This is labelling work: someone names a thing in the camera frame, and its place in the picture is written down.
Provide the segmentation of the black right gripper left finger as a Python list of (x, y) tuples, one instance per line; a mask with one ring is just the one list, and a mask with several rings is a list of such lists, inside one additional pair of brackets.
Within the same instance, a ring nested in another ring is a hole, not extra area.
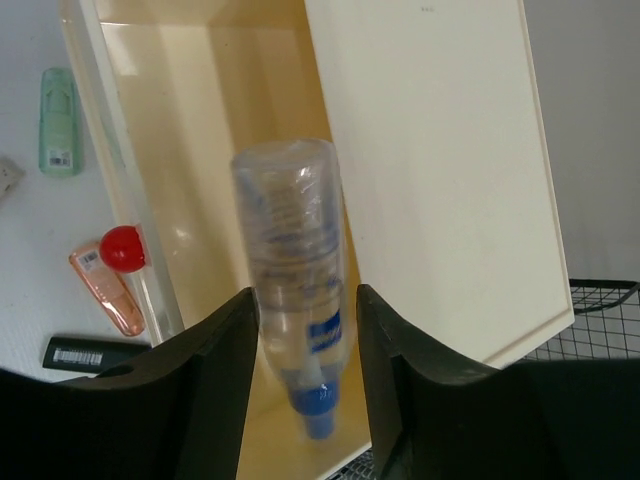
[(1, 374), (5, 479), (232, 479), (255, 366), (250, 290), (93, 378)]

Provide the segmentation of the clear spray bottle blue cap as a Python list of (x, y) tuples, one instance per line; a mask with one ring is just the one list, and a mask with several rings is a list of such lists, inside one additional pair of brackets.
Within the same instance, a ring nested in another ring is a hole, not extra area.
[(262, 143), (237, 154), (231, 172), (267, 361), (307, 436), (325, 440), (354, 343), (334, 146)]

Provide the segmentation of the purple cap black highlighter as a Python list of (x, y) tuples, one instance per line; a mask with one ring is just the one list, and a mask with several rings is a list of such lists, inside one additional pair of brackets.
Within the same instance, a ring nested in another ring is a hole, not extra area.
[(45, 349), (42, 367), (99, 374), (150, 349), (147, 343), (53, 336)]

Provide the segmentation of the drawer red knob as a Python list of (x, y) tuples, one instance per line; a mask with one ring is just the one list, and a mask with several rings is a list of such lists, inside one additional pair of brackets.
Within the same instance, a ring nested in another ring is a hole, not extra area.
[(133, 277), (154, 343), (250, 275), (230, 163), (262, 142), (338, 141), (324, 86), (352, 1), (61, 1), (66, 48), (114, 216), (139, 228)]

